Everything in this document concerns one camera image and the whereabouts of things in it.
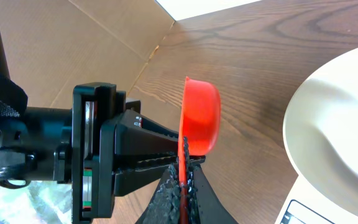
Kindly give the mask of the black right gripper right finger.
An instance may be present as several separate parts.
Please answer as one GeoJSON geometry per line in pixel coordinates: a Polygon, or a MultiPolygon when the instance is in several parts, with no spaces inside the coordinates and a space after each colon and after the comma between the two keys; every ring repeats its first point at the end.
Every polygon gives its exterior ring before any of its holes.
{"type": "Polygon", "coordinates": [[[183,138],[183,155],[183,222],[234,224],[236,220],[219,201],[201,168],[205,157],[190,155],[190,145],[186,136],[183,138]]]}

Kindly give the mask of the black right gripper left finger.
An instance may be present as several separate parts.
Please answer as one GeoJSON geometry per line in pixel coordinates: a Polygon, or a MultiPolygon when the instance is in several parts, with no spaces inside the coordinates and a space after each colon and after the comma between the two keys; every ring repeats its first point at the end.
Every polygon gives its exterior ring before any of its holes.
{"type": "Polygon", "coordinates": [[[178,224],[180,197],[177,169],[169,165],[136,224],[178,224]]]}

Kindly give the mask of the red plastic measuring scoop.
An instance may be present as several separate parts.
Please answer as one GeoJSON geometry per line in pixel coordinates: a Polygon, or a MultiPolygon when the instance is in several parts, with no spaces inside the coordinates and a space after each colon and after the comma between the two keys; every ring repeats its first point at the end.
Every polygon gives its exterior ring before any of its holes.
{"type": "Polygon", "coordinates": [[[209,83],[185,79],[178,134],[178,181],[180,186],[180,223],[188,223],[188,156],[205,156],[213,150],[219,133],[221,99],[209,83]]]}

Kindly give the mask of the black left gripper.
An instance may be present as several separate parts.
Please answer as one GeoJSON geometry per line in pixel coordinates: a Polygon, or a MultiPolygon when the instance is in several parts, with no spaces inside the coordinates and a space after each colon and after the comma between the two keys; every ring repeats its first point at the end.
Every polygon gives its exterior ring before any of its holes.
{"type": "Polygon", "coordinates": [[[140,100],[128,99],[110,83],[74,88],[72,223],[110,218],[115,197],[160,179],[169,165],[178,168],[178,133],[137,113],[140,109],[140,100]],[[122,157],[114,162],[115,154],[122,157]]]}

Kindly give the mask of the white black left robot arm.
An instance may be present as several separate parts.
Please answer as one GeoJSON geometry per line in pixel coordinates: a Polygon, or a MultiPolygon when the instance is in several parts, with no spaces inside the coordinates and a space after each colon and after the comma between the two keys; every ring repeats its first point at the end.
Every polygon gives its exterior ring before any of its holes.
{"type": "Polygon", "coordinates": [[[116,197],[157,180],[140,223],[199,223],[193,172],[204,156],[185,153],[179,181],[180,135],[142,116],[141,102],[110,83],[73,90],[69,110],[32,108],[9,76],[0,33],[0,186],[35,180],[71,185],[71,220],[112,216],[116,197]]]}

